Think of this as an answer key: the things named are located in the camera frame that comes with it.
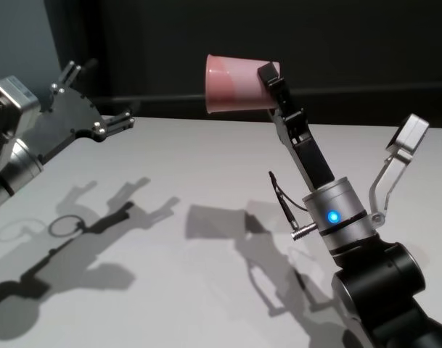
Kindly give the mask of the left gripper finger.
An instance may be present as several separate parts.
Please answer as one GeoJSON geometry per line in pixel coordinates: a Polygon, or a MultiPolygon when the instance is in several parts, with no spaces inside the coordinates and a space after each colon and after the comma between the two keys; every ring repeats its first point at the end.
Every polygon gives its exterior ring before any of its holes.
{"type": "Polygon", "coordinates": [[[79,94],[93,94],[97,89],[98,60],[88,59],[84,64],[70,60],[56,81],[51,83],[52,94],[74,91],[79,94]]]}
{"type": "Polygon", "coordinates": [[[135,118],[129,111],[96,121],[93,125],[93,140],[104,141],[108,137],[133,128],[134,123],[135,118]]]}

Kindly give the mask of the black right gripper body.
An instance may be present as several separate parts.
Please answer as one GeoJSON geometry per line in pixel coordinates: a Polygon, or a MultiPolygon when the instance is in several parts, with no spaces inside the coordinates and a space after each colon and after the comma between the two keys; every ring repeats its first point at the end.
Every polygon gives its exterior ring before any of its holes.
{"type": "Polygon", "coordinates": [[[292,154],[310,191],[334,181],[335,177],[313,137],[292,145],[292,154]]]}

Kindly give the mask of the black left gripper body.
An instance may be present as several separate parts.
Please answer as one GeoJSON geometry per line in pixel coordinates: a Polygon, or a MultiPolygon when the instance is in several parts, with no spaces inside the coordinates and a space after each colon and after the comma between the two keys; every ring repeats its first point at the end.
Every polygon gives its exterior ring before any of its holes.
{"type": "Polygon", "coordinates": [[[50,109],[30,132],[30,150],[46,164],[78,138],[102,142],[107,126],[97,108],[83,94],[65,87],[53,95],[50,109]]]}

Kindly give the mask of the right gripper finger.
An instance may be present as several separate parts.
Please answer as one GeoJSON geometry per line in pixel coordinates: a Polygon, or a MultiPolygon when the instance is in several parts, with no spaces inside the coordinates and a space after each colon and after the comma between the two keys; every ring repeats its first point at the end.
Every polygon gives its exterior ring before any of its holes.
{"type": "Polygon", "coordinates": [[[258,77],[274,102],[274,109],[279,109],[282,112],[292,144],[311,137],[304,109],[293,101],[286,80],[279,75],[274,64],[269,62],[259,67],[258,77]]]}
{"type": "Polygon", "coordinates": [[[269,109],[268,110],[269,117],[271,121],[275,124],[277,135],[282,144],[287,148],[290,156],[292,157],[295,165],[297,164],[296,153],[293,149],[292,142],[290,140],[287,127],[282,117],[282,112],[279,109],[269,109]]]}

